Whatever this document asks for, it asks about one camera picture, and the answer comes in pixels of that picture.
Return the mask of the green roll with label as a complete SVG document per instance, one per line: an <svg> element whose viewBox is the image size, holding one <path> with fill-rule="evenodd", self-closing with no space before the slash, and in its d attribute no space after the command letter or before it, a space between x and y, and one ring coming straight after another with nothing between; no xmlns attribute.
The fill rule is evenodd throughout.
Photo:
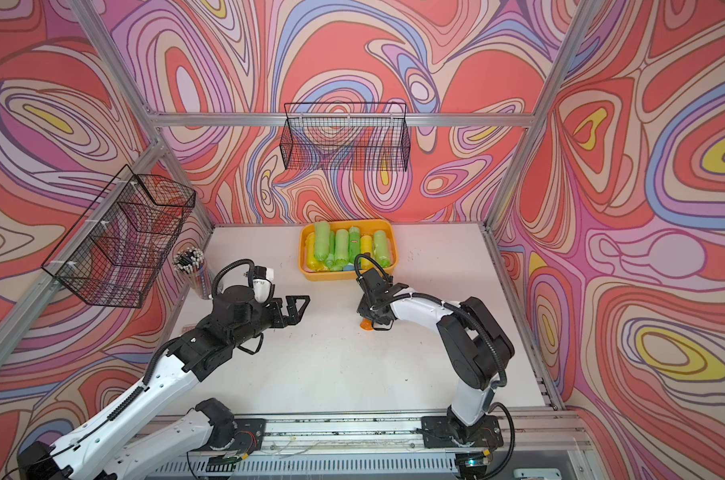
<svg viewBox="0 0 725 480"><path fill-rule="evenodd" d="M348 261L350 264L354 263L356 256L360 254L360 228L352 226L348 230Z"/></svg>

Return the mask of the green yellow trash bag roll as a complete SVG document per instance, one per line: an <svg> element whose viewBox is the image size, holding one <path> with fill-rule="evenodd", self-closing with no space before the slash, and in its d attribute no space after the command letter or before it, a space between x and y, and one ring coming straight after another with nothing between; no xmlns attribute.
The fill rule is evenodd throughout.
<svg viewBox="0 0 725 480"><path fill-rule="evenodd" d="M373 256L373 238L370 235L363 235L360 238L360 253L372 257ZM370 260L363 259L360 262L360 270L367 271L373 268L374 265Z"/></svg>

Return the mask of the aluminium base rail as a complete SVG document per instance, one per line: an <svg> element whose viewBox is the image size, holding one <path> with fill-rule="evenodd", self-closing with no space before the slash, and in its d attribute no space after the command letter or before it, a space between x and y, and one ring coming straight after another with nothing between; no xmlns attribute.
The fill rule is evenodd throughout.
<svg viewBox="0 0 725 480"><path fill-rule="evenodd" d="M384 454L428 452L428 443L446 442L444 452L469 453L491 445L490 433L476 440L458 442L447 434L423 433L422 419L438 416L437 410L307 413L238 414L236 440L252 448L258 456L290 458L298 454ZM580 451L594 447L586 423L575 412L549 408L510 409L508 422L501 412L495 429L510 445L516 436L516 452Z"/></svg>

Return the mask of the orange plastic storage box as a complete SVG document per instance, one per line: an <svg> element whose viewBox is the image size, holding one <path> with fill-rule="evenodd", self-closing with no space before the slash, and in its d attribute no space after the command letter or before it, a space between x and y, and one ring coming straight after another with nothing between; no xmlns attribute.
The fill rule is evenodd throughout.
<svg viewBox="0 0 725 480"><path fill-rule="evenodd" d="M388 274L392 274L395 268L398 266L399 254L397 242L392 224L384 219L367 219L367 220L350 220L350 221L331 221L330 229L332 231L338 228L360 228L360 234L375 236L375 232L382 230L386 233L388 240L388 248L391 254L391 265L385 268ZM302 228L300 232L300 244L298 244L298 268L300 272L304 274L304 277L310 281L342 281L342 280L354 280L356 273L352 270L342 270L340 272L332 271L314 271L308 267L308 238L314 233L314 225L308 224Z"/></svg>

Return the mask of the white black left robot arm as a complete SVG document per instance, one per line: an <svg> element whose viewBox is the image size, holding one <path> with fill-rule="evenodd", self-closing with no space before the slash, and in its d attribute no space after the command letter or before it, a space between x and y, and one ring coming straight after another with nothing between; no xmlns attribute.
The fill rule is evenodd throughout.
<svg viewBox="0 0 725 480"><path fill-rule="evenodd" d="M240 439L256 447L254 434L236 423L222 402L210 398L172 426L140 441L134 436L168 404L201 384L268 329L296 326L308 295L258 300L254 288L236 285L212 298L212 312L195 328L168 340L152 356L144 376L116 401L53 444L36 441L18 454L22 479L141 478L156 466L198 448L228 450Z"/></svg>

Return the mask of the cup of pens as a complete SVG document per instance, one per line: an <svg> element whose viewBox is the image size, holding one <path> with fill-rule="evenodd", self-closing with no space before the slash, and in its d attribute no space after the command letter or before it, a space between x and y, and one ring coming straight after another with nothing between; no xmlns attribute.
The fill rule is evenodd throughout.
<svg viewBox="0 0 725 480"><path fill-rule="evenodd" d="M180 274L190 289L202 299L212 299L212 270L204 257L204 251L198 247L187 247L174 254L172 266Z"/></svg>

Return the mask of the light green roll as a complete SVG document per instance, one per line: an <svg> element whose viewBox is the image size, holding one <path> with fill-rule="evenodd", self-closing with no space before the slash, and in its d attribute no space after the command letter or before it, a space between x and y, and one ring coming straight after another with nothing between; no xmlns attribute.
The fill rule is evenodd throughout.
<svg viewBox="0 0 725 480"><path fill-rule="evenodd" d="M374 260L382 266L388 268L392 265L392 252L390 241L385 230L377 230L373 237Z"/></svg>
<svg viewBox="0 0 725 480"><path fill-rule="evenodd" d="M330 254L330 223L328 221L320 221L314 224L314 258L320 262L325 262Z"/></svg>
<svg viewBox="0 0 725 480"><path fill-rule="evenodd" d="M350 263L350 238L348 230L334 232L334 269L343 270Z"/></svg>

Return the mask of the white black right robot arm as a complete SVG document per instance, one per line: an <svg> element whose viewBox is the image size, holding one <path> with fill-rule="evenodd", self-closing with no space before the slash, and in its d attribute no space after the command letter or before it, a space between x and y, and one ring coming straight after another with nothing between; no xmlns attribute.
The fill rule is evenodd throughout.
<svg viewBox="0 0 725 480"><path fill-rule="evenodd" d="M501 445L490 412L497 390L509 382L507 367L515 348L484 302L476 297L463 302L440 300L394 282L392 275L378 268L358 270L356 282L362 289L360 326L373 331L389 331L398 321L423 326L440 336L458 375L447 413L424 420L424 429L436 426L424 433L428 444L475 446L492 440Z"/></svg>

